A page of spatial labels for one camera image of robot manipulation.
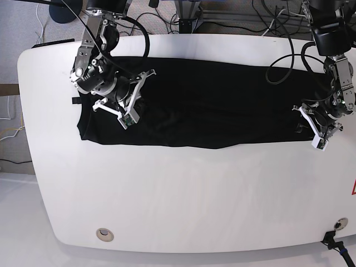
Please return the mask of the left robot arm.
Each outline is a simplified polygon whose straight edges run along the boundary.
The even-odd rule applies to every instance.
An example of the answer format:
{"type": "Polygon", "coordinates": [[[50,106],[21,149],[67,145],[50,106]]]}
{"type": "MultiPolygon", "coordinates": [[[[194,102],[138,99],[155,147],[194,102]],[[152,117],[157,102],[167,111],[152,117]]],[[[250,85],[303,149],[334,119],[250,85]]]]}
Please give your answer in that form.
{"type": "Polygon", "coordinates": [[[313,41],[301,50],[304,67],[317,84],[326,91],[326,96],[304,100],[307,112],[314,115],[319,124],[320,137],[327,139],[340,129],[337,120],[355,111],[354,69],[346,52],[355,47],[355,31],[349,25],[355,15],[355,1],[302,1],[313,41]],[[329,76],[329,87],[312,71],[305,59],[306,49],[315,46],[325,58],[324,71],[329,76]]]}

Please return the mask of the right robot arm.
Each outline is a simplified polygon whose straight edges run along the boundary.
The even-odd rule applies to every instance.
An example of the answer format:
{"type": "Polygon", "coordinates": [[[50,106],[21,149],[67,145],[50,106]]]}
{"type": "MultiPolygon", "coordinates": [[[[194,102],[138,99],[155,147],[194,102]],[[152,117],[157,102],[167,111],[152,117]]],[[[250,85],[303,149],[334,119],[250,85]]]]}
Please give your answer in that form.
{"type": "Polygon", "coordinates": [[[111,56],[120,39],[117,23],[123,20],[137,26],[144,35],[145,50],[138,66],[148,58],[149,34],[137,20],[127,16],[130,4],[131,1],[88,1],[88,20],[70,73],[70,81],[79,93],[102,97],[93,110],[115,115],[124,127],[138,123],[136,101],[146,79],[155,74],[154,70],[137,73],[137,66],[121,66],[111,56]]]}

